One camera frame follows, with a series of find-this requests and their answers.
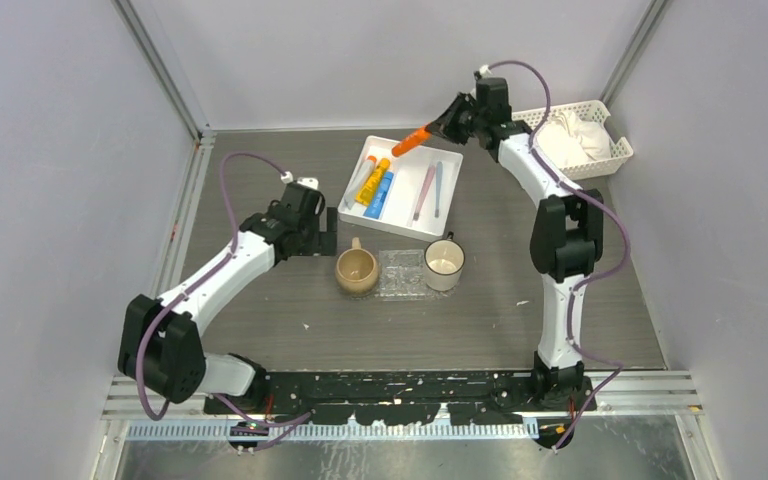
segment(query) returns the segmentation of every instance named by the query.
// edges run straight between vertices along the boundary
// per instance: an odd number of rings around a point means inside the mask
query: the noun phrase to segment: white basket
[[[542,108],[534,110],[526,110],[524,112],[516,112],[513,115],[514,120],[525,120],[525,123],[529,127],[534,128],[537,123],[543,118]],[[608,108],[604,103],[599,100],[591,100],[589,102],[568,103],[566,105],[556,105],[551,108],[551,112],[575,112],[578,118],[588,122],[599,122],[600,125],[605,125],[605,119],[611,116],[608,112]],[[601,177],[603,175],[611,175],[619,170],[620,166],[625,163],[626,160],[634,155],[634,150],[631,149],[631,145],[628,144],[628,140],[625,137],[621,137],[614,142],[611,139],[611,158],[605,160],[593,160],[583,165],[567,165],[561,168],[564,175],[570,178],[570,180],[581,180],[584,178]]]

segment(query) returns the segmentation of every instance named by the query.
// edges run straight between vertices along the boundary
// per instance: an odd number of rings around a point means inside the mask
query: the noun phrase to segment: cup
[[[455,288],[461,278],[464,253],[463,248],[452,240],[454,236],[454,233],[449,232],[446,238],[437,240],[425,249],[425,283],[438,292]]]
[[[351,295],[369,293],[378,283],[378,261],[375,255],[360,246],[360,239],[352,239],[352,248],[337,259],[337,284]]]

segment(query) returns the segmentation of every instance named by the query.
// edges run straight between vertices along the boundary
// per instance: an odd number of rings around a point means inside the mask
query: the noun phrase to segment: white mug
[[[452,240],[454,236],[449,232],[445,239],[437,240],[425,249],[425,283],[438,292],[455,288],[461,278],[464,253],[463,248]]]

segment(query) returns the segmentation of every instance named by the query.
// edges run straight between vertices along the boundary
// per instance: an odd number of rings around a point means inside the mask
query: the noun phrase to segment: white wall
[[[768,478],[768,2],[674,2],[613,107],[611,184],[729,479]]]
[[[109,1],[0,2],[0,479],[87,478],[191,148]]]
[[[646,0],[134,0],[214,129],[411,126],[516,58],[555,103],[598,98]],[[506,70],[515,108],[543,104]]]

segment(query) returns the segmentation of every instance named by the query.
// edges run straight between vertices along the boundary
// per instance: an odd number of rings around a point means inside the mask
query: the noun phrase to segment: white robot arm
[[[320,216],[327,211],[326,229]],[[180,285],[152,299],[138,295],[128,305],[119,348],[119,371],[137,378],[140,343],[148,338],[141,362],[145,386],[172,403],[195,392],[223,393],[238,404],[260,401],[267,388],[266,371],[235,355],[202,350],[201,336],[216,315],[243,288],[281,260],[297,255],[334,255],[337,212],[325,208],[318,182],[302,178],[290,183],[281,200],[265,214],[246,219],[236,237],[213,259]],[[160,323],[155,321],[166,310]],[[157,328],[148,331],[153,323]]]
[[[534,202],[537,218],[530,254],[542,275],[544,293],[543,334],[534,354],[531,381],[535,400],[558,405],[572,392],[586,390],[584,363],[573,341],[581,327],[584,287],[574,287],[593,273],[602,256],[603,214],[572,195],[570,190],[580,187],[551,162],[539,162],[532,155],[531,128],[522,120],[512,119],[507,82],[485,77],[486,73],[476,72],[472,92],[458,94],[440,117],[406,137],[393,151],[396,156],[403,155],[432,135],[458,144],[478,138],[479,145],[513,174]],[[586,193],[602,199],[597,190]],[[568,220],[573,227],[567,226]],[[573,304],[571,295],[576,296]]]

